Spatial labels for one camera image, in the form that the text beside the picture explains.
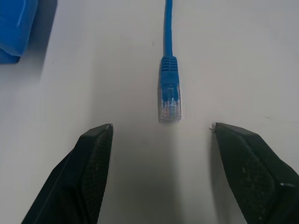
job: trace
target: ethernet cable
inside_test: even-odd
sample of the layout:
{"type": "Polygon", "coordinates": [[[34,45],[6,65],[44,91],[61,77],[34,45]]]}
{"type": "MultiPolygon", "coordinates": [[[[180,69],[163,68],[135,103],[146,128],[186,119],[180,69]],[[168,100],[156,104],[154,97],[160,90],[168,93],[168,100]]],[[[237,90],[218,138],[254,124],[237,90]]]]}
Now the ethernet cable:
{"type": "Polygon", "coordinates": [[[164,56],[160,68],[160,121],[181,119],[181,96],[178,78],[178,61],[172,55],[172,0],[166,0],[164,22],[164,56]]]}

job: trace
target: white table surface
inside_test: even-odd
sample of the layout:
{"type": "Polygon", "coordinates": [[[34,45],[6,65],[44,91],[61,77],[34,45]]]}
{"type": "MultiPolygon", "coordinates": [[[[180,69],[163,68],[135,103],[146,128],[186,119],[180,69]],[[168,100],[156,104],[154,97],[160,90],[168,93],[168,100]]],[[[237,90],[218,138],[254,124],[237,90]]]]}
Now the white table surface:
{"type": "Polygon", "coordinates": [[[245,223],[209,127],[254,131],[299,172],[298,9],[296,0],[174,0],[183,118],[165,125],[164,1],[58,0],[47,51],[40,28],[39,45],[0,66],[0,222],[20,223],[79,136],[113,123],[99,223],[245,223]]]}

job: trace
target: blue plastic object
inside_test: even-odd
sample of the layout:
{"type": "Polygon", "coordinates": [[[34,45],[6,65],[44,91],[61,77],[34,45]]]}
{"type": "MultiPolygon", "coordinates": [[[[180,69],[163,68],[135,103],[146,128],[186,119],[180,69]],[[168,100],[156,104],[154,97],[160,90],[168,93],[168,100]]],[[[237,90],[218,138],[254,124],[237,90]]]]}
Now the blue plastic object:
{"type": "Polygon", "coordinates": [[[176,121],[181,119],[181,94],[178,78],[178,61],[172,55],[172,0],[166,0],[164,24],[164,56],[160,70],[160,120],[176,121]]]}
{"type": "Polygon", "coordinates": [[[28,44],[38,0],[0,0],[0,63],[15,63],[28,44]]]}

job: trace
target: clear plastic connector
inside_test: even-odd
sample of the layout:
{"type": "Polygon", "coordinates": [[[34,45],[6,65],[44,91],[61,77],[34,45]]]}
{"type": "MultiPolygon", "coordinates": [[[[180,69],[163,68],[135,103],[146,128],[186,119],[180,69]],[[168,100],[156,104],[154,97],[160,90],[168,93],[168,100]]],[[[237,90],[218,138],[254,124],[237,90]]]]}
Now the clear plastic connector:
{"type": "Polygon", "coordinates": [[[178,121],[182,118],[179,86],[168,85],[161,89],[160,121],[178,121]]]}

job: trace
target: blue container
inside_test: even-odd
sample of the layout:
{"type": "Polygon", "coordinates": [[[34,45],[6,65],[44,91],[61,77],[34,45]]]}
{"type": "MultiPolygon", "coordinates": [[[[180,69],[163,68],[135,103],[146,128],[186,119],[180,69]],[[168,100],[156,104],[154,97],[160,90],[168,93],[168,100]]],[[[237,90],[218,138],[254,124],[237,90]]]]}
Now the blue container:
{"type": "Polygon", "coordinates": [[[23,55],[38,0],[0,0],[0,63],[15,63],[23,55]]]}

